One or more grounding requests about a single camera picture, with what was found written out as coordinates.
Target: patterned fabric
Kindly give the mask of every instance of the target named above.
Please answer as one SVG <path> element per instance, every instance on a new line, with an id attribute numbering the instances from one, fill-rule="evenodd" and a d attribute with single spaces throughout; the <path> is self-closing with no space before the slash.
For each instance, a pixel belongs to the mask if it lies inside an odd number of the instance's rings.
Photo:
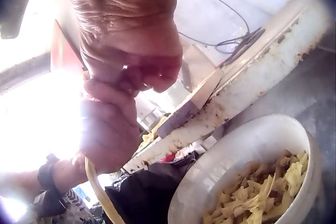
<path id="1" fill-rule="evenodd" d="M 52 224 L 99 224 L 73 189 L 68 191 L 63 199 L 66 202 L 67 210 L 62 215 L 54 216 Z M 40 220 L 37 218 L 36 213 L 30 209 L 16 223 L 40 224 Z"/>

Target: wrinkled skin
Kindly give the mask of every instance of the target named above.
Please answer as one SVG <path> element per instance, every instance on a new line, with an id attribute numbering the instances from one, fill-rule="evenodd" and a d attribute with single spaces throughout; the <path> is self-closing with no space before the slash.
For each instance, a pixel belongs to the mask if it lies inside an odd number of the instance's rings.
<path id="1" fill-rule="evenodd" d="M 81 27 L 81 55 L 91 75 L 134 90 L 163 92 L 177 78 L 182 49 L 176 0 L 71 0 Z M 123 66 L 130 69 L 120 74 Z"/>
<path id="2" fill-rule="evenodd" d="M 81 27 L 80 52 L 91 78 L 83 101 L 82 153 L 98 173 L 119 170 L 139 145 L 135 97 L 175 81 L 182 48 L 173 22 L 176 0 L 71 0 Z"/>

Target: forearm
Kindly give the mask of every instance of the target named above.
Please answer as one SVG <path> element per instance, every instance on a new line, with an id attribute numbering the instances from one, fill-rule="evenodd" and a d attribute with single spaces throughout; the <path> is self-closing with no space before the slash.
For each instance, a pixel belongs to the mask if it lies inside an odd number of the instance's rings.
<path id="1" fill-rule="evenodd" d="M 115 56 L 105 47 L 126 53 L 158 55 L 167 47 L 178 51 L 173 23 L 177 0 L 71 0 L 81 27 L 83 52 L 99 59 Z"/>
<path id="2" fill-rule="evenodd" d="M 37 170 L 20 173 L 0 174 L 0 195 L 3 197 L 34 201 L 42 187 L 37 179 Z M 87 181 L 85 172 L 72 164 L 72 160 L 58 161 L 54 166 L 53 178 L 56 188 L 65 193 L 72 187 Z"/>

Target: yellow wire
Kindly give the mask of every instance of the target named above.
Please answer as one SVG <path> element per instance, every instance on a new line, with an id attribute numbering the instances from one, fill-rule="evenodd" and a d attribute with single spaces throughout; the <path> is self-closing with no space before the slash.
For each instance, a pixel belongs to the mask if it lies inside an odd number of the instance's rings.
<path id="1" fill-rule="evenodd" d="M 113 206 L 111 200 L 100 186 L 94 164 L 86 157 L 85 157 L 85 172 L 88 180 L 90 181 L 92 189 L 96 194 L 100 204 L 102 205 L 102 208 L 105 210 L 108 218 L 114 224 L 125 224 L 124 220 L 121 218 L 121 216 L 118 214 L 117 210 Z"/>

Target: bright light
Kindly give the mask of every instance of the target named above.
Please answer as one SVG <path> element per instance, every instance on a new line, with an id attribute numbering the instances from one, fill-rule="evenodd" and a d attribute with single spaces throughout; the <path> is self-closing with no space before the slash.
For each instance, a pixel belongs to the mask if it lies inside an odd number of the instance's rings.
<path id="1" fill-rule="evenodd" d="M 46 74 L 0 97 L 0 171 L 36 170 L 51 152 L 60 159 L 76 154 L 81 126 L 76 85 Z M 5 203 L 15 219 L 24 212 L 20 202 Z"/>

